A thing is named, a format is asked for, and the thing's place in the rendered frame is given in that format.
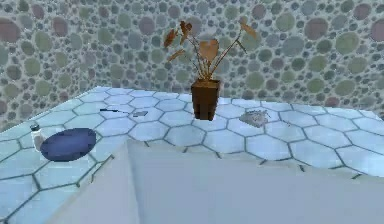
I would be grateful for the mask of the dark blue bowl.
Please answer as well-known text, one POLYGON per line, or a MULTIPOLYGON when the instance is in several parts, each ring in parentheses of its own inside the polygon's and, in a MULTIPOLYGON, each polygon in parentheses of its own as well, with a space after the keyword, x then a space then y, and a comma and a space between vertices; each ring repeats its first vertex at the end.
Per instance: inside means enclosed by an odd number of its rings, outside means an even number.
POLYGON ((89 128, 72 128, 47 138, 41 154, 53 162, 75 161, 87 155, 96 145, 96 133, 89 128))

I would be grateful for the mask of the brown potted house plant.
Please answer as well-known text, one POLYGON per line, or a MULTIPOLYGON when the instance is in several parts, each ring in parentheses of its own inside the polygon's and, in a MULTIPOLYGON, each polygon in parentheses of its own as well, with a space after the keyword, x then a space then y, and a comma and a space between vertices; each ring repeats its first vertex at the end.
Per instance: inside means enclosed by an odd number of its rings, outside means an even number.
POLYGON ((198 40, 192 33, 193 25, 186 21, 181 21, 178 27, 170 29, 164 38, 163 46, 165 49, 168 49, 176 40, 179 40, 179 48, 167 57, 168 62, 186 56, 185 42, 193 47, 196 61, 190 59, 190 62, 197 71, 197 78, 191 85, 191 96, 194 116, 198 120, 212 121, 214 119, 221 86, 221 81, 214 79, 214 73, 222 60, 235 45, 247 52, 240 42, 243 32, 253 39, 257 38, 257 33, 251 26, 243 21, 240 21, 239 24, 240 30, 236 38, 222 52, 219 52, 220 43, 216 38, 198 40))

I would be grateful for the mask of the pale grey cabinet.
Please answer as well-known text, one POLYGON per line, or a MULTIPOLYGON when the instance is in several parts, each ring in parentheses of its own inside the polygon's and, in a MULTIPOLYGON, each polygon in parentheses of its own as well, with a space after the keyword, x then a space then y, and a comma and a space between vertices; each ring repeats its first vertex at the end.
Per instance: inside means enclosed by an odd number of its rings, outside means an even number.
POLYGON ((384 178, 127 140, 46 224, 384 224, 384 178))

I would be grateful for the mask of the clear glass shaker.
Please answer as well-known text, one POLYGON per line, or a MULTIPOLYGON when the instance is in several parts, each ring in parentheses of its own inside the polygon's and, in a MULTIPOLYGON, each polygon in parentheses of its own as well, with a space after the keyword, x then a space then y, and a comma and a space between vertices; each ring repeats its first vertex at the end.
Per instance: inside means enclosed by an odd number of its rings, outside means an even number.
POLYGON ((38 124, 31 125, 30 129, 31 129, 31 137, 33 140, 35 150, 40 152, 41 145, 45 141, 45 136, 42 134, 41 128, 38 124))

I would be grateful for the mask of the grey crumpled cloth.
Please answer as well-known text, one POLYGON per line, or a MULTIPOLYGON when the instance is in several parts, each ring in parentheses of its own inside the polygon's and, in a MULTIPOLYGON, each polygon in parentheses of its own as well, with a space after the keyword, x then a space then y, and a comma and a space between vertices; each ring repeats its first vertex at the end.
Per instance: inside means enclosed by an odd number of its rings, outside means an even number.
POLYGON ((239 120, 256 128, 261 128, 268 122, 269 118, 270 115, 266 110, 252 110, 241 115, 239 120))

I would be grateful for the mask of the dark thin knife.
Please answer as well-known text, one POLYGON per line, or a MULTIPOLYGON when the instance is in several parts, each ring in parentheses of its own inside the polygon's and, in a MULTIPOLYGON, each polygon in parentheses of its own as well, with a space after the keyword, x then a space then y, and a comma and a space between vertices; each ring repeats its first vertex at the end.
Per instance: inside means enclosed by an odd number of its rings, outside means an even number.
POLYGON ((116 110, 116 109, 106 109, 106 108, 99 109, 99 111, 100 112, 124 113, 124 114, 131 115, 132 117, 144 117, 148 114, 148 111, 125 112, 125 111, 120 111, 120 110, 116 110))

